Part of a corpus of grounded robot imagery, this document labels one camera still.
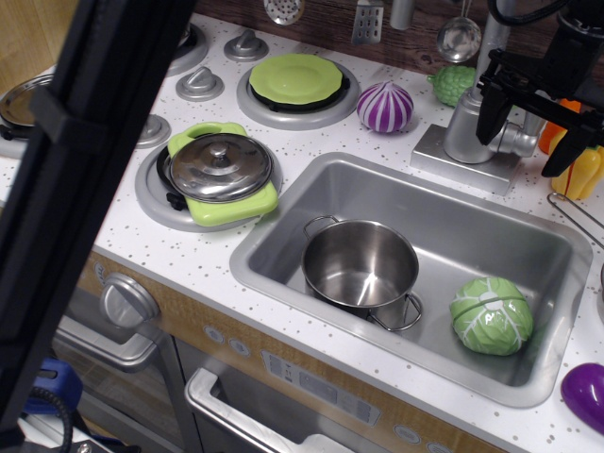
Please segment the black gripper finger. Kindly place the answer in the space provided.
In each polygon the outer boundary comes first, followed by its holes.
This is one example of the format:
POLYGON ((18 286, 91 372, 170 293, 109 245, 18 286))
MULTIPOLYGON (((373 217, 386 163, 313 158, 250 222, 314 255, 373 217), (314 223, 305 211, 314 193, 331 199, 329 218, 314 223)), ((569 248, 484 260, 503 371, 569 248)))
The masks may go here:
POLYGON ((476 135, 481 144, 489 144, 499 133, 513 106, 513 89, 504 82, 481 82, 482 95, 476 135))
POLYGON ((546 162, 542 176, 560 176, 582 153, 595 145, 592 134, 580 128, 570 128, 561 138, 546 162))

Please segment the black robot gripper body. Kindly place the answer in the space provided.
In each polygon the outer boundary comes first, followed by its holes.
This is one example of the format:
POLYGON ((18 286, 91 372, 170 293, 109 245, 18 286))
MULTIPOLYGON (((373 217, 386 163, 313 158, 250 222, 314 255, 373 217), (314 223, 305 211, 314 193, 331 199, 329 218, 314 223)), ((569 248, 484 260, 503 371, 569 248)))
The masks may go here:
POLYGON ((603 140, 603 90, 592 78, 595 58, 559 51, 538 59, 496 49, 489 59, 478 84, 510 84, 513 106, 566 129, 587 130, 595 142, 603 140), (561 106, 562 99, 579 101, 580 112, 561 106))

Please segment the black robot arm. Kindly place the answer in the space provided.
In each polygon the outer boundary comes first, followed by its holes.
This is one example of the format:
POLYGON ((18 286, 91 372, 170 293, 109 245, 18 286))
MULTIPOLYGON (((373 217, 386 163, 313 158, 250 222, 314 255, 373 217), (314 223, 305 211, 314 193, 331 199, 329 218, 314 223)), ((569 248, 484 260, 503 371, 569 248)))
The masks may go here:
POLYGON ((541 58, 501 49, 492 50, 490 63, 479 77, 482 94, 476 135, 492 141, 513 106, 567 130, 542 170, 560 176, 588 147, 603 144, 603 89, 592 72, 603 54, 603 3, 554 1, 522 16, 501 13, 495 1, 489 12, 502 25, 520 26, 553 13, 558 29, 541 58))

